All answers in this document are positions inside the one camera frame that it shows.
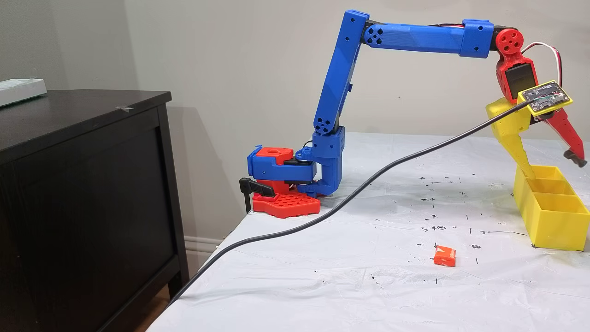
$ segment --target black clamp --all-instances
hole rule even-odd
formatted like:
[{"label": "black clamp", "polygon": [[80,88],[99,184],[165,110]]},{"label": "black clamp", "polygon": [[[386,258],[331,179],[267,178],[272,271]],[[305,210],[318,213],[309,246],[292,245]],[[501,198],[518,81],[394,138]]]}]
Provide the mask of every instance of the black clamp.
[{"label": "black clamp", "polygon": [[250,205],[250,194],[258,193],[264,197],[274,197],[274,189],[269,185],[261,184],[252,180],[251,178],[240,179],[240,191],[244,194],[244,201],[246,205],[246,214],[252,210]]}]

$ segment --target red joint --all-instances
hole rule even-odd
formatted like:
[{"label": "red joint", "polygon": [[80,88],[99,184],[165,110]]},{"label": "red joint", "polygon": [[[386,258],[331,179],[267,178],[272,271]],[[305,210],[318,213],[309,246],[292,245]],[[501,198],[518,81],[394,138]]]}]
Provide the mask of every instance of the red joint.
[{"label": "red joint", "polygon": [[496,47],[498,48],[498,53],[500,53],[500,60],[496,65],[496,76],[504,97],[512,104],[516,104],[517,97],[512,97],[512,93],[510,92],[510,85],[506,77],[506,71],[508,69],[518,64],[528,63],[533,70],[535,85],[539,84],[533,60],[525,58],[520,52],[523,41],[522,33],[516,29],[504,29],[496,36]]},{"label": "red joint", "polygon": [[274,157],[277,165],[282,165],[285,160],[293,158],[293,149],[264,147],[256,155],[259,157]]}]

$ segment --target yellow box compartment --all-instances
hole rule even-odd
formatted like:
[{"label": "yellow box compartment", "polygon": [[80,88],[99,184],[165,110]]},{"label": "yellow box compartment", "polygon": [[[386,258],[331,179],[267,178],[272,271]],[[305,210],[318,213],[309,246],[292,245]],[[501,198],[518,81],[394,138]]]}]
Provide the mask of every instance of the yellow box compartment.
[{"label": "yellow box compartment", "polygon": [[518,167],[514,199],[535,247],[584,250],[590,213],[557,167],[532,166],[536,178]]}]

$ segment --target black cable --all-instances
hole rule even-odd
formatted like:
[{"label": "black cable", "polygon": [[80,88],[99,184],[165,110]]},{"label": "black cable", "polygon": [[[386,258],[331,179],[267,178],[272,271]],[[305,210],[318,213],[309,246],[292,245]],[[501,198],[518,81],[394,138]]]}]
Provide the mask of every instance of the black cable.
[{"label": "black cable", "polygon": [[303,144],[303,147],[302,147],[301,149],[302,149],[302,150],[303,150],[303,149],[305,149],[305,146],[306,146],[308,143],[311,143],[311,142],[313,142],[313,141],[307,141],[307,142],[305,142],[305,143]]},{"label": "black cable", "polygon": [[373,182],[375,179],[377,179],[378,177],[380,177],[383,173],[389,171],[391,168],[393,168],[393,167],[395,167],[395,166],[397,166],[397,165],[399,165],[399,164],[401,164],[403,162],[412,160],[414,158],[421,157],[421,156],[423,156],[425,154],[428,154],[428,153],[433,152],[433,151],[436,151],[436,150],[438,150],[440,148],[446,147],[449,144],[455,143],[455,142],[459,141],[460,139],[463,139],[463,138],[465,138],[465,137],[467,137],[467,136],[469,136],[469,135],[471,135],[471,134],[473,134],[475,132],[478,132],[478,131],[482,130],[483,128],[491,125],[492,123],[505,118],[506,116],[508,116],[508,115],[510,115],[510,114],[512,114],[512,113],[514,113],[516,111],[518,111],[519,109],[522,109],[522,108],[526,107],[526,105],[528,105],[528,104],[530,104],[532,102],[533,102],[532,100],[531,101],[528,101],[528,102],[522,102],[522,103],[520,103],[520,104],[512,107],[511,109],[505,111],[504,113],[499,114],[499,115],[497,115],[497,116],[489,119],[488,121],[485,121],[481,125],[476,126],[475,128],[473,128],[473,129],[471,129],[469,131],[464,132],[461,135],[455,136],[455,137],[450,138],[450,139],[448,139],[448,140],[446,140],[446,141],[444,141],[442,143],[439,143],[437,145],[434,145],[434,146],[429,147],[427,149],[424,149],[422,151],[418,151],[418,152],[416,152],[414,154],[407,155],[406,157],[400,158],[400,159],[398,159],[398,160],[390,163],[389,165],[387,165],[387,166],[381,168],[379,171],[377,171],[377,173],[373,174],[368,180],[366,180],[363,184],[361,184],[357,189],[355,189],[350,195],[348,195],[346,198],[344,198],[340,203],[338,203],[336,206],[334,206],[334,208],[332,208],[330,211],[326,212],[325,214],[323,214],[323,215],[315,218],[314,220],[312,220],[312,221],[310,221],[308,223],[305,223],[305,224],[303,224],[301,226],[297,226],[297,227],[292,228],[292,229],[284,230],[282,232],[277,232],[277,233],[272,233],[272,234],[266,234],[266,235],[260,235],[260,236],[250,237],[248,239],[244,239],[244,240],[240,240],[238,242],[232,243],[229,246],[221,249],[221,251],[217,255],[211,257],[209,259],[209,261],[207,261],[207,263],[205,263],[205,265],[203,265],[203,267],[201,267],[200,270],[191,278],[191,280],[189,280],[189,282],[184,287],[182,287],[182,289],[180,291],[178,291],[178,293],[170,300],[170,303],[166,306],[166,308],[170,307],[176,300],[178,300],[182,296],[182,294],[184,294],[184,292],[201,275],[203,275],[203,273],[205,273],[205,271],[207,271],[207,269],[209,269],[211,267],[211,265],[213,265],[221,256],[223,256],[224,254],[228,253],[229,251],[231,251],[231,250],[233,250],[233,249],[235,249],[235,248],[237,248],[239,246],[246,245],[248,243],[258,242],[258,241],[261,241],[261,240],[270,240],[270,239],[274,239],[274,238],[277,238],[277,237],[281,237],[281,236],[285,236],[285,235],[290,235],[290,234],[293,234],[293,233],[297,233],[297,232],[299,232],[301,230],[304,230],[306,228],[309,228],[309,227],[311,227],[313,225],[316,225],[316,224],[318,224],[318,223],[320,223],[320,222],[328,219],[329,217],[333,216],[336,212],[338,212],[340,209],[342,209],[342,207],[344,207],[346,204],[348,204],[348,202],[350,202],[351,199],[355,198],[356,195],[358,195],[363,189],[365,189],[371,182]]}]

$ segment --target blue robotic arm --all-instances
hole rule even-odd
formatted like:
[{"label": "blue robotic arm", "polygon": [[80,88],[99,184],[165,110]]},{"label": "blue robotic arm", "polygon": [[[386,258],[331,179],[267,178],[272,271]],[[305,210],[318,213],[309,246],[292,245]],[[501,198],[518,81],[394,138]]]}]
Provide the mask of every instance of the blue robotic arm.
[{"label": "blue robotic arm", "polygon": [[[322,178],[313,181],[313,169],[299,172],[307,176],[294,180],[293,167],[279,166],[274,168],[273,178],[262,180],[289,180],[291,183],[299,183],[297,190],[310,197],[329,195],[336,191],[342,179],[345,137],[345,129],[339,125],[339,119],[346,95],[352,91],[350,80],[360,46],[366,44],[372,48],[455,53],[463,57],[486,58],[492,47],[494,25],[489,21],[473,19],[466,19],[463,24],[464,28],[384,24],[371,21],[369,14],[346,11],[313,121],[312,146],[304,147],[294,155],[297,161],[312,162],[294,167],[311,169],[315,163],[322,165]],[[268,160],[263,161],[255,152],[248,157],[250,176],[257,173],[255,169],[268,168]]]}]

